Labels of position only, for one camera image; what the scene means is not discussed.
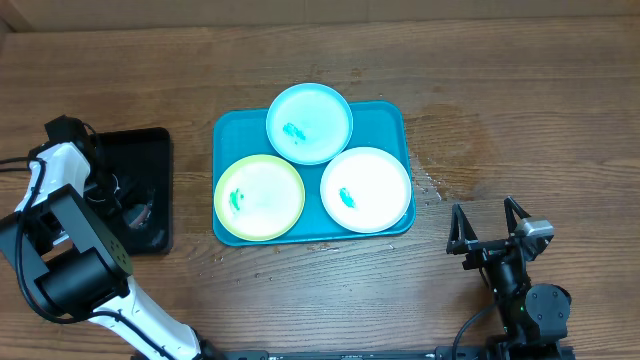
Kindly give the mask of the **yellow-green plate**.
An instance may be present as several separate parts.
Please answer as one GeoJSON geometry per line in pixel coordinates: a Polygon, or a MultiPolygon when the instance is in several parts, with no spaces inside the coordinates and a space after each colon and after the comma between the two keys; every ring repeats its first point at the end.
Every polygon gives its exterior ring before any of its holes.
{"type": "Polygon", "coordinates": [[[213,196],[216,217],[232,235],[268,241],[289,231],[305,205],[297,170],[273,155],[251,155],[234,162],[219,178],[213,196]]]}

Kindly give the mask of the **dark scrubbing sponge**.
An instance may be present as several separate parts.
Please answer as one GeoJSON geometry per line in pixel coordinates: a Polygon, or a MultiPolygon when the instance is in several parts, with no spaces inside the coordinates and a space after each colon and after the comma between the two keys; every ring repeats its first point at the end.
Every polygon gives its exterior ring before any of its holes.
{"type": "Polygon", "coordinates": [[[146,204],[134,204],[131,208],[127,209],[123,213],[123,218],[126,224],[132,229],[143,229],[152,213],[152,205],[146,204]]]}

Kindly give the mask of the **light blue plate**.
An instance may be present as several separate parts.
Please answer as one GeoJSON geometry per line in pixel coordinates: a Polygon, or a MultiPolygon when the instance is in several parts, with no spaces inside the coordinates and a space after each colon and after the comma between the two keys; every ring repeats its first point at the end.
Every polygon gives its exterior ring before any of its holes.
{"type": "Polygon", "coordinates": [[[319,83],[302,83],[276,96],[265,128],[279,155],[300,165],[318,165],[346,148],[354,120],[339,92],[319,83]]]}

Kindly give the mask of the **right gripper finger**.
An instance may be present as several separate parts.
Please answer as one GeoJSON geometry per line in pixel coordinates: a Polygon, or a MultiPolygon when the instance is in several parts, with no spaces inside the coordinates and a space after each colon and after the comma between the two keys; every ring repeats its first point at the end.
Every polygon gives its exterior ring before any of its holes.
{"type": "Polygon", "coordinates": [[[452,206],[449,245],[468,245],[477,242],[478,238],[459,204],[452,206]]]}
{"type": "Polygon", "coordinates": [[[530,214],[526,212],[511,196],[507,196],[505,198],[504,209],[508,232],[510,234],[523,234],[523,227],[520,226],[516,218],[524,220],[529,218],[530,214]]]}

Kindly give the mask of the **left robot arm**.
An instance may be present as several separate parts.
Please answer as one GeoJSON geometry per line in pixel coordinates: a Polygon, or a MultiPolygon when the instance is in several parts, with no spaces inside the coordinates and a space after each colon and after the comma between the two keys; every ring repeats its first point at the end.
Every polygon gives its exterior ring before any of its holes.
{"type": "Polygon", "coordinates": [[[27,305],[59,325],[91,322],[147,359],[215,359],[214,346],[172,318],[133,277],[122,242],[85,198],[93,168],[71,141],[26,157],[27,192],[1,221],[1,252],[27,305]]]}

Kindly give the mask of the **white plate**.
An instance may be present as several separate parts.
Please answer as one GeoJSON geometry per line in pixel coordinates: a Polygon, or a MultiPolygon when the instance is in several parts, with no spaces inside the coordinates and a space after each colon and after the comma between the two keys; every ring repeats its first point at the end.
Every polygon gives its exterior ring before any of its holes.
{"type": "Polygon", "coordinates": [[[341,227],[376,233],[404,216],[412,197],[411,181],[390,153],[356,147],[329,162],[321,177],[320,196],[326,212],[341,227]]]}

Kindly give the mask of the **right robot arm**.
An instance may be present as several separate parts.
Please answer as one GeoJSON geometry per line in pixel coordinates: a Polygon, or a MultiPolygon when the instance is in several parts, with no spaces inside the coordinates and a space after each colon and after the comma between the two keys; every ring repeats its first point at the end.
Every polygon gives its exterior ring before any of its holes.
{"type": "Polygon", "coordinates": [[[460,205],[452,207],[446,252],[463,255],[465,270],[477,270],[490,290],[493,303],[460,328],[453,343],[436,354],[444,359],[573,359],[567,337],[572,298],[554,284],[534,285],[527,264],[548,247],[555,235],[544,217],[534,217],[513,198],[504,200],[508,236],[481,241],[460,205]],[[504,333],[490,336],[483,346],[463,348],[464,333],[479,319],[496,310],[504,333]]]}

